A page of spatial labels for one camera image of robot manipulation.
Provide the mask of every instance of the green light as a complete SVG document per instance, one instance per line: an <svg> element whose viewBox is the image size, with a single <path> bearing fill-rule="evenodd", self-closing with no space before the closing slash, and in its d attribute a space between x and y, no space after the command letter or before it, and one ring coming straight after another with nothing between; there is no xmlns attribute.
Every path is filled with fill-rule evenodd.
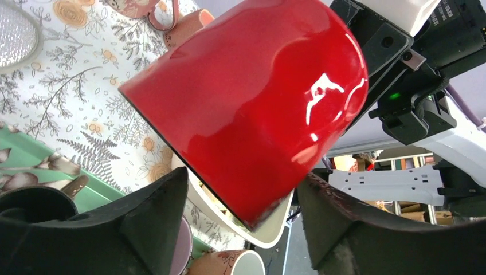
<svg viewBox="0 0 486 275"><path fill-rule="evenodd" d="M397 99L400 96L401 96L400 93L394 93L393 95L390 96L390 99Z"/></svg>

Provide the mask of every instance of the floral tablecloth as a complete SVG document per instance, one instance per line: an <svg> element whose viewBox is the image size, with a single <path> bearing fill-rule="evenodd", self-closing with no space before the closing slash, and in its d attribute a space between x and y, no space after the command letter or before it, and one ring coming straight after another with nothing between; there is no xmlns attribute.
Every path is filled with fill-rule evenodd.
<svg viewBox="0 0 486 275"><path fill-rule="evenodd" d="M34 62L0 75L1 120L124 193L168 173L172 152L117 91L167 51L160 32L103 0L11 1L38 21L45 43ZM182 16L198 9L192 0L179 1ZM157 6L165 20L170 4ZM193 234L215 249L243 247L241 237L189 200L185 216Z"/></svg>

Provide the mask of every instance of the white bowl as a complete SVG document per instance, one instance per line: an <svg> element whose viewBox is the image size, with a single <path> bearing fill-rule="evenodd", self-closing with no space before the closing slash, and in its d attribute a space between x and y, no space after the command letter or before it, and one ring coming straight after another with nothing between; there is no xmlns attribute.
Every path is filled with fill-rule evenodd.
<svg viewBox="0 0 486 275"><path fill-rule="evenodd" d="M185 167L184 162L177 157L172 157L172 169ZM292 202L293 191L275 209L270 217L255 232L250 232L243 227L236 225L230 217L225 216L208 195L200 188L199 179L189 169L189 191L187 197L211 220L219 225L240 235L248 242L267 249L274 247L284 231L285 221Z"/></svg>

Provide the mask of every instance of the red cylinder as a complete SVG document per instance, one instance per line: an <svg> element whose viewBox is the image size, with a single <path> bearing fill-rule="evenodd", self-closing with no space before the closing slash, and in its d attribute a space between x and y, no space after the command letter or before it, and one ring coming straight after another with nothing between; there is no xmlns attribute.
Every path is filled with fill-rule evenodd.
<svg viewBox="0 0 486 275"><path fill-rule="evenodd" d="M356 117L367 78L319 0L245 0L120 91L255 229Z"/></svg>

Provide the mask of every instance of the mug handle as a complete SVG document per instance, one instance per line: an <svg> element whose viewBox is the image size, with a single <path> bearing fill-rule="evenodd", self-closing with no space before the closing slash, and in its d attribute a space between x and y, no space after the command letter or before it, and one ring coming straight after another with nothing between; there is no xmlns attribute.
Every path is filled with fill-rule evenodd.
<svg viewBox="0 0 486 275"><path fill-rule="evenodd" d="M155 7L148 13L148 21L152 27L157 30L168 31L175 27L177 21L179 21L179 0L172 0L172 24L170 26L164 26L155 18Z"/></svg>

